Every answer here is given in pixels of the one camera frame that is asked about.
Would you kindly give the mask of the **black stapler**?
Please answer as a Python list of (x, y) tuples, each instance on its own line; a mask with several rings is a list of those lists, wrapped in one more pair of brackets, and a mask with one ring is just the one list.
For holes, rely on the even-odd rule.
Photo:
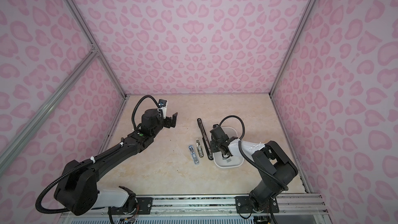
[(211, 149), (210, 149), (210, 141), (209, 141), (209, 139), (207, 137), (207, 133), (205, 131), (202, 119), (198, 118), (197, 119), (197, 123), (198, 123), (198, 126), (199, 126), (201, 134), (202, 134), (202, 140), (203, 140), (203, 143), (204, 143), (205, 151), (207, 153), (207, 157), (208, 157), (209, 160), (214, 160), (213, 153), (211, 152)]

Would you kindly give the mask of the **white plastic bin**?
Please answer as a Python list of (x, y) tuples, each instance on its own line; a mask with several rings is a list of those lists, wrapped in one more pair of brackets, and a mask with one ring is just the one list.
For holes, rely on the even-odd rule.
[[(222, 129), (225, 134), (230, 138), (233, 136), (237, 136), (237, 131), (233, 127), (223, 127)], [(215, 165), (220, 169), (238, 168), (244, 162), (244, 158), (239, 156), (224, 158), (220, 151), (213, 153), (213, 156)]]

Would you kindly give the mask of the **blue mini stapler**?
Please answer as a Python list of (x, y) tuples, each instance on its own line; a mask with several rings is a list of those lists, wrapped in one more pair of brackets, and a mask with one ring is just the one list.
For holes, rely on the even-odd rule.
[(199, 164), (199, 159), (198, 159), (197, 154), (196, 154), (196, 152), (194, 150), (194, 147), (192, 145), (190, 145), (188, 148), (189, 148), (191, 157), (193, 159), (193, 162), (195, 163), (195, 165), (198, 165)]

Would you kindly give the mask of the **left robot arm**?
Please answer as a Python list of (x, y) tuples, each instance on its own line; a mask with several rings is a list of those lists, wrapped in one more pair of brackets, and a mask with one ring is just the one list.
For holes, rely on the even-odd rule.
[(178, 114), (162, 118), (156, 109), (142, 115), (139, 128), (105, 152), (82, 162), (69, 162), (57, 184), (54, 198), (79, 216), (92, 209), (100, 197), (98, 181), (120, 163), (148, 148), (163, 128), (174, 128)]

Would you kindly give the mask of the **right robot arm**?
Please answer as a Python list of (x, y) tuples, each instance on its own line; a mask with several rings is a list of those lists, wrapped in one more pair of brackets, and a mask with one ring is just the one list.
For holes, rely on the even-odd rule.
[(275, 198), (288, 190), (288, 184), (298, 175), (298, 169), (280, 145), (275, 141), (265, 144), (242, 141), (233, 136), (226, 127), (213, 125), (210, 131), (210, 148), (229, 159), (239, 157), (255, 167), (261, 181), (249, 193), (247, 205), (241, 204), (244, 212), (270, 212), (276, 207)]

